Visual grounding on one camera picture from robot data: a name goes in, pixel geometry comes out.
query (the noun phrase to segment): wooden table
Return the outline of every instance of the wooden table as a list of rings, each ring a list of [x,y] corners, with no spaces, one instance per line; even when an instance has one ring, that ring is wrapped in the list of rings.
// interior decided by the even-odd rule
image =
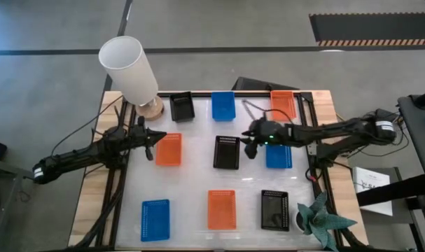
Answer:
[[[254,92],[254,91],[237,91],[237,92]],[[337,116],[335,108],[333,106],[332,96],[328,90],[313,90],[313,91],[296,91],[296,92],[311,92],[314,98],[314,105],[316,111],[316,117],[318,123],[329,124],[336,123]],[[103,110],[112,101],[121,96],[118,91],[105,92],[102,100]],[[103,114],[99,116],[96,130],[98,132],[104,132],[110,127],[117,125],[117,117],[114,112],[114,106],[120,110],[122,99],[119,99],[110,106]],[[125,114],[125,122],[130,117],[131,110],[127,108]],[[96,134],[95,141],[101,136]],[[337,139],[328,139],[326,142],[336,141]],[[339,157],[338,162],[347,165],[347,159]],[[87,171],[93,169],[98,165],[88,167]],[[363,219],[361,218],[360,208],[358,206],[356,193],[354,190],[354,184],[352,182],[351,173],[347,168],[341,167],[340,165],[334,165],[329,170],[330,184],[333,191],[333,197],[338,215],[357,221],[358,223],[350,227],[349,229],[354,235],[363,242],[368,244],[368,238],[366,237],[365,226]],[[108,169],[101,168],[90,174],[83,179],[80,197],[78,200],[78,206],[74,218],[74,224],[69,238],[69,245],[74,245],[79,242],[86,232],[92,227],[96,219],[98,218],[102,210],[102,202],[105,193],[106,180],[108,176]],[[104,244],[108,244],[109,230],[111,226],[112,214],[106,223],[106,231],[104,234]]]

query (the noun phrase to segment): black tray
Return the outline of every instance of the black tray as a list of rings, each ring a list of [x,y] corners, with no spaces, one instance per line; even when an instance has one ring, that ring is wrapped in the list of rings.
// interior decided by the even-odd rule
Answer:
[[[215,138],[214,168],[239,169],[240,138],[217,136]]]
[[[182,92],[170,95],[170,109],[172,110],[173,121],[192,120],[195,117],[192,94],[190,92]]]
[[[288,215],[287,192],[262,190],[262,229],[289,231]]]

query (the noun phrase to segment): white lamp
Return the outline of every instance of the white lamp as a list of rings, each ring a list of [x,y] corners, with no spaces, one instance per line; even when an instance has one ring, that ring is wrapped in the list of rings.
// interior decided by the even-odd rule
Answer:
[[[158,97],[158,83],[137,39],[112,38],[100,49],[99,61],[140,116],[148,120],[161,116],[164,106]]]

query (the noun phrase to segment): frosted glass tabletop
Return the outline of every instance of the frosted glass tabletop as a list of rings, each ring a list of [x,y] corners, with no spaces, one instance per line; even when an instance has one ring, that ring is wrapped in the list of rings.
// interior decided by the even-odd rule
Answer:
[[[270,98],[245,98],[270,108]],[[265,165],[265,147],[250,160],[240,144],[239,169],[215,169],[214,147],[217,135],[242,137],[251,117],[235,98],[236,118],[216,122],[211,115],[210,98],[194,98],[195,118],[190,122],[172,121],[170,103],[164,98],[165,113],[156,121],[146,122],[152,130],[182,133],[182,161],[179,167],[161,167],[148,161],[143,148],[132,150],[128,162],[123,203],[120,210],[116,247],[120,249],[317,249],[314,236],[303,235],[293,224],[297,203],[313,202],[312,184],[305,178],[308,168],[305,148],[292,148],[291,169],[269,169]],[[261,111],[250,108],[255,117]],[[294,123],[300,124],[298,106]],[[237,212],[236,230],[208,230],[208,190],[234,190]],[[261,190],[288,193],[290,231],[260,228]],[[142,202],[170,201],[170,239],[141,241]]]

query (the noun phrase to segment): blue tray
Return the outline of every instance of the blue tray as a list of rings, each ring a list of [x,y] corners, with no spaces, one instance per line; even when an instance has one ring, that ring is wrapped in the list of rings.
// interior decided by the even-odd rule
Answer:
[[[291,168],[291,147],[267,145],[266,163],[268,168]]]
[[[142,202],[141,241],[153,242],[170,238],[170,201]]]
[[[231,121],[235,118],[234,92],[213,92],[212,118],[216,121]]]

